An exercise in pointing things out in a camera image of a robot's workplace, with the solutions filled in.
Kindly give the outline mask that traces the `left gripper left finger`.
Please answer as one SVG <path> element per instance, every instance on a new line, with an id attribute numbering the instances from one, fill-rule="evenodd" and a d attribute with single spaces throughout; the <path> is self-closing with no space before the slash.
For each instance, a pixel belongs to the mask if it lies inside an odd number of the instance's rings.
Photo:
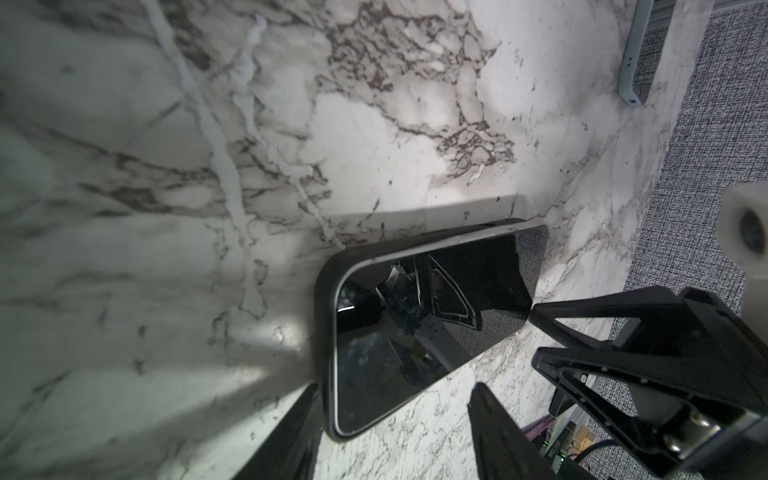
<path id="1" fill-rule="evenodd" d="M 313 479 L 323 423 L 320 389 L 310 384 L 234 479 Z"/>

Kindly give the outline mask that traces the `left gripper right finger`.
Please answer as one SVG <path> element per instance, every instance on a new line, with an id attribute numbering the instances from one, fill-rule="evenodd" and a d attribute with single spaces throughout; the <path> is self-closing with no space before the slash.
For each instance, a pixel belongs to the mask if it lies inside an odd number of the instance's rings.
<path id="1" fill-rule="evenodd" d="M 571 459 L 542 457 L 484 383 L 471 393 L 468 414 L 480 479 L 593 479 Z"/>

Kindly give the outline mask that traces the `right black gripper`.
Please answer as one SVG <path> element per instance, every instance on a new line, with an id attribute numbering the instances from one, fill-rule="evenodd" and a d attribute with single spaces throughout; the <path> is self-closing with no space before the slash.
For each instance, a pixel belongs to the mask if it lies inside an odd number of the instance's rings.
<path id="1" fill-rule="evenodd" d="M 638 322 L 618 352 L 561 318 Z M 650 473 L 766 473 L 767 349 L 715 294 L 652 286 L 539 303 L 529 321 L 566 347 L 538 349 L 534 369 Z M 636 413 L 582 382 L 584 375 L 626 386 Z"/>

